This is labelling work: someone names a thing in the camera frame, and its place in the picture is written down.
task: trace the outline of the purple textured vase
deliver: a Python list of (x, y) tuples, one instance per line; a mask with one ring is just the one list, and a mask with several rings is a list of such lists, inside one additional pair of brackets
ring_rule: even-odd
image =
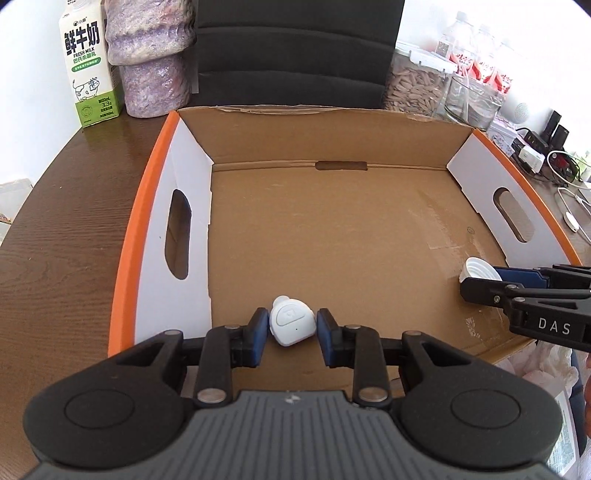
[(191, 97), (181, 54), (119, 68), (127, 113), (137, 118), (166, 115)]
[(195, 40), (191, 0), (110, 0), (105, 38), (111, 65), (137, 65), (183, 51)]

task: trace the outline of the milk carton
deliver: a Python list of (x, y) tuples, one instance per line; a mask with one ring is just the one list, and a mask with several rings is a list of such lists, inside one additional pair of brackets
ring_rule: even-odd
[(104, 0), (67, 0), (61, 42), (83, 127), (114, 118), (123, 108), (119, 70), (107, 61), (106, 25)]

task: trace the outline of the cardboard box bottom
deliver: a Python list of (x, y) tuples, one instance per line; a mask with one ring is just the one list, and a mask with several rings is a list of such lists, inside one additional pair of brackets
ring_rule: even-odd
[[(505, 258), (443, 169), (214, 170), (208, 248), (213, 326), (244, 324), (285, 294), (330, 309), (340, 325), (390, 338), (418, 329), (494, 360), (528, 342), (499, 310), (460, 297), (468, 257)], [(326, 368), (315, 338), (289, 348), (269, 338), (261, 366), (235, 371), (234, 383), (349, 390), (352, 372)]]

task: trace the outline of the white charger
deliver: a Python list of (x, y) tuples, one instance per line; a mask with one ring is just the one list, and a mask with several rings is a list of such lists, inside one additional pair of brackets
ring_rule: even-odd
[(536, 152), (529, 145), (524, 146), (519, 152), (519, 158), (527, 163), (534, 173), (540, 173), (544, 160), (546, 159), (541, 153)]
[(303, 301), (281, 295), (273, 301), (269, 328), (277, 343), (290, 346), (316, 333), (316, 317)]

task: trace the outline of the green label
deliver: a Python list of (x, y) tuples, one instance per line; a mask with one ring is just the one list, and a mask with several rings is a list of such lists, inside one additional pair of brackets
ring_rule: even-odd
[(84, 70), (87, 69), (88, 67), (92, 67), (94, 65), (98, 65), (100, 63), (100, 57), (97, 57), (95, 59), (86, 61), (84, 63), (79, 63), (78, 65), (74, 65), (72, 67), (72, 71), (73, 72), (79, 72), (80, 70)]
[(93, 98), (82, 100), (76, 104), (78, 116), (83, 127), (97, 124), (103, 120), (114, 118), (121, 113), (121, 106), (117, 101), (115, 91), (101, 93)]

